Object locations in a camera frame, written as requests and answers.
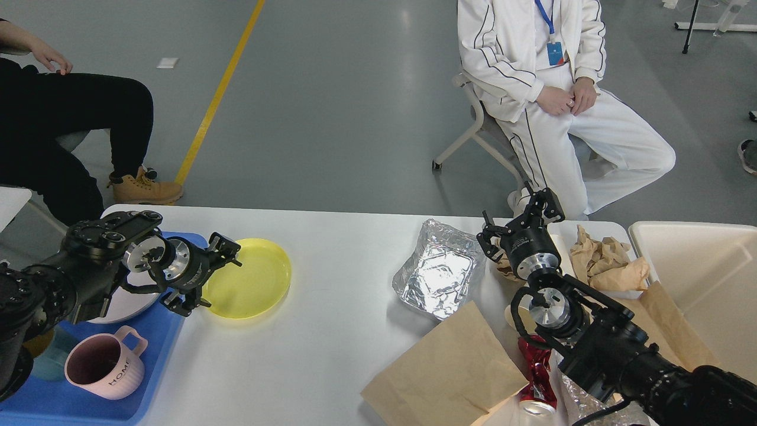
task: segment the yellow plate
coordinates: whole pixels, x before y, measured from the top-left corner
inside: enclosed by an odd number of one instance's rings
[[[250,318],[278,303],[289,290],[291,263],[286,252],[269,240],[237,241],[241,267],[228,264],[208,280],[203,297],[210,311],[225,318]]]

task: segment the gray floor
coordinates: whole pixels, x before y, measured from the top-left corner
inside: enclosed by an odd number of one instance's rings
[[[80,72],[133,77],[155,100],[146,164],[172,180],[255,1],[3,2],[0,16],[64,53]],[[703,5],[712,0],[702,0]],[[658,182],[591,216],[757,224],[757,178],[736,156],[757,136],[757,35],[685,33],[693,0],[605,0],[609,71],[602,87],[645,117],[678,154]],[[702,8],[699,21],[723,10]],[[737,23],[757,23],[757,3]],[[158,70],[178,57],[174,70]],[[16,58],[34,63],[33,58]],[[177,205],[509,217],[512,177],[471,143],[431,172],[470,124],[458,71],[454,2],[269,0]],[[104,132],[76,150],[104,188]],[[23,267],[60,236],[29,208],[0,234],[0,258]]]

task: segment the hand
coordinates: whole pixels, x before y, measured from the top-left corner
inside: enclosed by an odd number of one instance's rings
[[[60,75],[66,75],[73,69],[73,64],[71,64],[68,59],[40,39],[30,43],[29,48],[32,55],[34,55],[34,58],[36,58],[40,64],[45,65],[45,68],[52,73],[55,72],[55,66],[52,62],[58,64],[58,67],[60,68],[58,73]]]
[[[536,98],[536,103],[547,114],[558,116],[570,111],[570,107],[575,102],[573,96],[565,90],[559,87],[545,86]]]
[[[597,101],[597,90],[594,89],[594,81],[589,77],[579,77],[571,89],[575,104],[572,105],[571,114],[579,115],[594,106]]]

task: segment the blue cup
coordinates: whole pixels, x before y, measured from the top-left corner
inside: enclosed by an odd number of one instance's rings
[[[64,366],[68,353],[79,341],[57,326],[52,333],[53,337],[47,348],[34,358],[32,376],[45,381],[62,381],[66,378]]]

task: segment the white tracksuit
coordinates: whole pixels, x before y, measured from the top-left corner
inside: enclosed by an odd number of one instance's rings
[[[541,1],[550,7],[553,0]],[[534,0],[458,0],[457,30],[463,68],[479,80],[476,94],[487,112],[510,138],[533,185],[551,188],[565,216],[575,219],[652,183],[673,168],[675,153],[605,90],[598,89],[595,105],[576,117],[554,117],[536,104],[545,86],[570,91],[579,77],[598,83],[605,71],[599,1],[561,0],[557,12],[554,26],[568,59],[561,67],[537,64],[537,31],[546,32],[547,25],[538,27]],[[584,179],[568,133],[606,160],[596,163],[601,174]]]

